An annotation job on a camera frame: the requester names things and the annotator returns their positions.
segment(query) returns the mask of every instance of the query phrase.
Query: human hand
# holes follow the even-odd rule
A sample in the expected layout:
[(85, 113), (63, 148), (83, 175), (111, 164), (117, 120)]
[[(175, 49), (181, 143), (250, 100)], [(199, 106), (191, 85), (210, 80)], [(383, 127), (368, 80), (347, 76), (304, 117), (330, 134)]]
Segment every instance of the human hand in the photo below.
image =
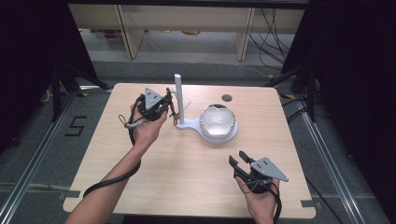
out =
[[(246, 183), (239, 177), (235, 177), (236, 183), (245, 195), (247, 200), (247, 210), (254, 218), (257, 224), (274, 223), (274, 212), (276, 208), (276, 200), (270, 191), (265, 191), (263, 194), (255, 194), (250, 192)], [(279, 180), (273, 178), (273, 183), (279, 188)], [(271, 190), (275, 193), (277, 189), (271, 185)]]
[[(134, 111), (134, 122), (143, 117), (137, 109), (141, 104), (142, 102), (138, 102), (136, 105), (136, 109)], [(161, 117), (154, 121), (142, 119), (144, 122), (134, 128), (134, 145), (141, 146), (142, 148), (149, 148), (151, 144), (157, 140), (160, 129), (167, 119), (167, 114), (167, 111), (163, 112)]]

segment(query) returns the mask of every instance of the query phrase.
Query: wooden table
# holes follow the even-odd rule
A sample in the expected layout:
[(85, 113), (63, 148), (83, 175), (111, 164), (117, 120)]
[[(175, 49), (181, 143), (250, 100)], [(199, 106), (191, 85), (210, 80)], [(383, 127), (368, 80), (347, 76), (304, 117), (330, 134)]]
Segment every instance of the wooden table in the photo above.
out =
[[(174, 84), (117, 84), (111, 93), (91, 143), (70, 190), (81, 191), (78, 198), (66, 198), (70, 212), (89, 186), (100, 181), (125, 155), (132, 144), (119, 114), (130, 115), (130, 104), (146, 87), (161, 95)], [(223, 94), (233, 97), (222, 101)], [(115, 213), (192, 217), (250, 217), (245, 198), (233, 179), (229, 155), (249, 171), (238, 156), (244, 150), (258, 160), (268, 157), (288, 178), (280, 183), (281, 217), (312, 218), (314, 207), (303, 170), (290, 135), (277, 92), (273, 88), (183, 85), (185, 118), (197, 118), (211, 104), (228, 106), (238, 122), (238, 133), (230, 142), (213, 145), (198, 133), (183, 130), (168, 119), (158, 140), (142, 159), (115, 209)]]

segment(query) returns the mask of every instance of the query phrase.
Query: white base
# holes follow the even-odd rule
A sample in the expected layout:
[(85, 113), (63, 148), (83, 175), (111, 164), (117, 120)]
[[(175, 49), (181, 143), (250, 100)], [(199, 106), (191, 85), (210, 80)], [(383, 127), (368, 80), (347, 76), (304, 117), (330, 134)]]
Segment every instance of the white base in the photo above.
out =
[(233, 129), (231, 130), (230, 134), (228, 134), (226, 137), (224, 138), (211, 138), (208, 137), (204, 134), (204, 132), (201, 129), (201, 125), (199, 123), (199, 119), (200, 118), (196, 118), (196, 119), (184, 119), (184, 123), (180, 124), (180, 122), (177, 124), (177, 127), (180, 130), (195, 130), (196, 132), (198, 132), (198, 134), (201, 135), (201, 137), (203, 137), (206, 141), (213, 143), (213, 144), (225, 144), (229, 141), (231, 141), (236, 133), (238, 132), (238, 123), (235, 121), (235, 125), (233, 127)]

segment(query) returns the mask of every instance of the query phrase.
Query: white vertical rod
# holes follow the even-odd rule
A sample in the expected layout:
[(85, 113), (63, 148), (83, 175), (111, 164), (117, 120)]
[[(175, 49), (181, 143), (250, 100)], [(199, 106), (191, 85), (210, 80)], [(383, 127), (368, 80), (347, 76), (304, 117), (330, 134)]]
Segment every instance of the white vertical rod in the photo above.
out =
[(183, 92), (181, 91), (181, 75), (175, 74), (175, 84), (176, 84), (176, 92), (177, 92), (177, 108), (178, 114), (180, 118), (178, 122), (180, 124), (184, 124), (184, 108), (183, 108)]

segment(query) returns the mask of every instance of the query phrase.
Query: white bowl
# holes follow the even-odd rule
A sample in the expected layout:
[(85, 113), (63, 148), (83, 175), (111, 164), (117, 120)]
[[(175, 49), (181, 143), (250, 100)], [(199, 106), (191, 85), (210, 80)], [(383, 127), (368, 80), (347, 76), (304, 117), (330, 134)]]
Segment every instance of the white bowl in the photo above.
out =
[(235, 116), (225, 105), (209, 105), (201, 114), (200, 125), (207, 137), (226, 138), (235, 126)]

